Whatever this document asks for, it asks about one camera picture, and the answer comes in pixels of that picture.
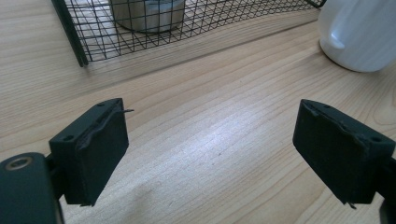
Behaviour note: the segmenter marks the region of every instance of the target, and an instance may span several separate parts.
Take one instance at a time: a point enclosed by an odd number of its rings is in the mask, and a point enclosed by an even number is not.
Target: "wire mesh cage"
[[[326,0],[52,0],[80,66]]]

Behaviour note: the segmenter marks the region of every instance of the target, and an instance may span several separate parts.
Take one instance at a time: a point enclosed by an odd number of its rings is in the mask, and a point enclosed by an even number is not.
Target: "white mug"
[[[318,26],[323,51],[345,68],[374,72],[396,60],[396,0],[328,0]]]

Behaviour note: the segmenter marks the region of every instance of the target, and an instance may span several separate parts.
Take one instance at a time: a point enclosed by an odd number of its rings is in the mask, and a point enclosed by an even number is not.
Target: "wood grain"
[[[79,68],[50,2],[29,4],[0,7],[0,160],[48,154],[53,135],[105,99],[135,110],[130,147],[97,205],[62,199],[66,223],[379,222],[381,197],[357,210],[342,205],[291,137],[307,98],[396,139],[396,64],[373,74],[339,67],[302,16],[224,46],[222,35],[207,37],[217,47],[197,36],[151,49],[153,61],[142,53]],[[190,56],[177,57],[185,45]]]

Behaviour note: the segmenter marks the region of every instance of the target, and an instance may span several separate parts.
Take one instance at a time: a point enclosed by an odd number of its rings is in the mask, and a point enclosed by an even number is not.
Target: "black plastic part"
[[[64,223],[43,155],[24,153],[2,161],[0,179],[1,223]]]
[[[122,99],[95,105],[49,141],[67,203],[94,205],[129,145]]]
[[[377,176],[376,191],[386,199],[388,204],[396,207],[396,160],[391,159],[388,164],[381,167]]]
[[[381,224],[395,224],[396,204],[385,200],[379,208],[379,218],[381,220]]]
[[[67,9],[65,1],[52,0],[52,4],[55,7],[59,19],[61,20],[62,26],[64,27],[64,32],[69,39],[70,45],[72,46],[72,49],[76,55],[79,66],[83,67],[84,65],[88,65],[87,56],[85,55],[84,48],[79,42],[76,28]]]
[[[370,203],[395,142],[328,105],[302,100],[293,144],[342,203]]]
[[[66,172],[59,166],[56,166],[52,154],[46,158],[49,176],[52,183],[53,195],[56,199],[60,199],[69,186]]]

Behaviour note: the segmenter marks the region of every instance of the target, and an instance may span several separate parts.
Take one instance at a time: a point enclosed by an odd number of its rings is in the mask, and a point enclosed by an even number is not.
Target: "mounting hole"
[[[19,169],[29,165],[30,163],[32,163],[32,161],[33,161],[32,157],[17,158],[15,160],[7,163],[6,170],[9,170],[9,171],[19,170]]]
[[[372,140],[374,142],[381,142],[381,139],[379,137],[372,137]]]
[[[67,135],[66,137],[64,137],[64,141],[70,141],[70,140],[72,140],[74,138],[74,136],[73,135]]]

